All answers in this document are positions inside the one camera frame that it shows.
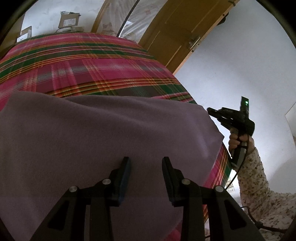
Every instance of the purple fabric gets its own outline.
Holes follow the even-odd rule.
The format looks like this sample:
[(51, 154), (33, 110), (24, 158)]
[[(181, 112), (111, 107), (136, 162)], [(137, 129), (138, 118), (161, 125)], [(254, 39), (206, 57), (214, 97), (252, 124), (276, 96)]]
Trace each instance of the purple fabric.
[(93, 186), (129, 156), (125, 200), (111, 208), (114, 238), (161, 240), (182, 218), (168, 200), (162, 158), (203, 185), (222, 140), (196, 104), (16, 92), (0, 112), (0, 217), (16, 241), (28, 241), (70, 186)]

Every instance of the person's hand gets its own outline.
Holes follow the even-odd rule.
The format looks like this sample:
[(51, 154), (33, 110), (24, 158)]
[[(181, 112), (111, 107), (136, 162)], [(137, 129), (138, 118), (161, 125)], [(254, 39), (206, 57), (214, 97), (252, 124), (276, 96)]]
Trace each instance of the person's hand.
[[(237, 135), (233, 133), (233, 130), (230, 130), (230, 136), (229, 136), (229, 147), (228, 150), (231, 153), (233, 149), (237, 148), (237, 146), (240, 144), (240, 142), (237, 140)], [(248, 136), (247, 134), (240, 136), (239, 139), (241, 141), (247, 142), (248, 141)], [(255, 150), (255, 144), (254, 144), (254, 139), (249, 135), (249, 147), (247, 150), (247, 155), (251, 154)]]

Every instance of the sleeve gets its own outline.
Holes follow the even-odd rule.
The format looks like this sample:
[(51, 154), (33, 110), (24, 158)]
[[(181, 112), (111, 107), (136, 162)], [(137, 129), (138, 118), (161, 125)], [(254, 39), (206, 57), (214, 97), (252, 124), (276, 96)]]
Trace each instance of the sleeve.
[(270, 190), (256, 148), (246, 157), (237, 177), (242, 205), (250, 208), (250, 212), (256, 220), (267, 217), (271, 211), (296, 197), (296, 194), (283, 194)]

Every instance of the plaid tablecloth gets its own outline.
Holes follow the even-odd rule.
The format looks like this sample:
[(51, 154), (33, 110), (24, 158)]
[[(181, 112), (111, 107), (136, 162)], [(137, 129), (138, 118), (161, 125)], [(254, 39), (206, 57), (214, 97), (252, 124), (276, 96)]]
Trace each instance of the plaid tablecloth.
[[(135, 42), (94, 33), (42, 35), (13, 47), (0, 61), (0, 110), (15, 90), (57, 97), (142, 96), (194, 103), (180, 82)], [(222, 144), (204, 184), (225, 185), (231, 166)], [(207, 210), (204, 208), (205, 220)]]

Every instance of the wooden door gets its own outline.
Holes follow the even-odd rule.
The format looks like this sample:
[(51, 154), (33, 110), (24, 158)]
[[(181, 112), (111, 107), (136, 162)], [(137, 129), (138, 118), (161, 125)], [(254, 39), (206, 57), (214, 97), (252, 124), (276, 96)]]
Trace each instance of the wooden door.
[(139, 44), (176, 73), (238, 0), (168, 0)]

